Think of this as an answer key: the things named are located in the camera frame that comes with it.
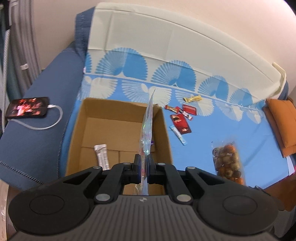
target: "wooden floor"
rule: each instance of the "wooden floor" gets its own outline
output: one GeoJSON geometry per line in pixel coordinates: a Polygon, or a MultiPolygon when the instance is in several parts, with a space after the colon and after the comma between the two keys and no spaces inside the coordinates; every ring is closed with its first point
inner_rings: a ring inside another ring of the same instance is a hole
{"type": "Polygon", "coordinates": [[[291,211],[296,206],[296,173],[266,188],[265,191],[281,200],[285,209],[291,211]]]}

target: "open cardboard box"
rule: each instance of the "open cardboard box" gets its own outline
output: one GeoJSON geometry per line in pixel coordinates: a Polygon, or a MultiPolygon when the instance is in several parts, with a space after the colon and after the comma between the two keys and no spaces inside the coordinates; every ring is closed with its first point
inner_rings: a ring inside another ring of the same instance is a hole
{"type": "MultiPolygon", "coordinates": [[[[147,104],[86,98],[83,100],[72,134],[66,175],[92,166],[98,161],[95,145],[106,144],[110,168],[117,163],[133,162],[139,152],[140,131],[147,104]]],[[[154,162],[172,163],[170,143],[162,108],[153,106],[151,153],[154,162]]],[[[132,195],[134,184],[124,187],[132,195]]],[[[149,185],[150,195],[164,194],[161,185],[149,185]]]]}

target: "transparent plastic bag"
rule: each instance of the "transparent plastic bag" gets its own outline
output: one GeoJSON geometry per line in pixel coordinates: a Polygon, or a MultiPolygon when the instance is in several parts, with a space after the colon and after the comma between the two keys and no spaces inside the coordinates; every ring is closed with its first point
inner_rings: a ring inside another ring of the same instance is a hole
{"type": "Polygon", "coordinates": [[[216,174],[222,178],[246,185],[244,168],[235,142],[212,142],[216,174]]]}
{"type": "Polygon", "coordinates": [[[153,118],[153,94],[150,97],[140,133],[139,154],[141,155],[141,183],[136,184],[135,195],[148,195],[148,183],[146,179],[146,157],[150,154],[152,140],[152,118],[153,118]]]}

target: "phone screen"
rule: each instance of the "phone screen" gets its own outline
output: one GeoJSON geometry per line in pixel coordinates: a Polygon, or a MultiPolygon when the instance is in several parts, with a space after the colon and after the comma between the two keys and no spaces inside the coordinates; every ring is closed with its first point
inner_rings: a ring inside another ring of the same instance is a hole
{"type": "Polygon", "coordinates": [[[7,108],[6,118],[43,117],[47,112],[49,99],[47,97],[16,99],[7,108]]]}

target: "orange cushion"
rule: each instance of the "orange cushion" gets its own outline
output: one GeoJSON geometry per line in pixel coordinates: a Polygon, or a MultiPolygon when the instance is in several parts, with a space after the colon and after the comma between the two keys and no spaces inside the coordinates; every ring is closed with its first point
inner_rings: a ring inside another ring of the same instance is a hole
{"type": "Polygon", "coordinates": [[[296,109],[289,100],[267,99],[285,147],[296,145],[296,109]]]}
{"type": "Polygon", "coordinates": [[[283,157],[286,157],[286,156],[289,156],[289,155],[292,155],[294,153],[296,153],[296,145],[293,145],[293,146],[290,146],[290,147],[285,147],[284,146],[284,143],[283,143],[283,140],[281,138],[281,134],[279,132],[279,129],[277,127],[277,124],[276,124],[276,121],[270,111],[270,109],[268,107],[263,107],[263,111],[266,115],[266,118],[274,132],[274,135],[276,136],[276,140],[279,144],[279,148],[281,150],[281,154],[283,157]]]}

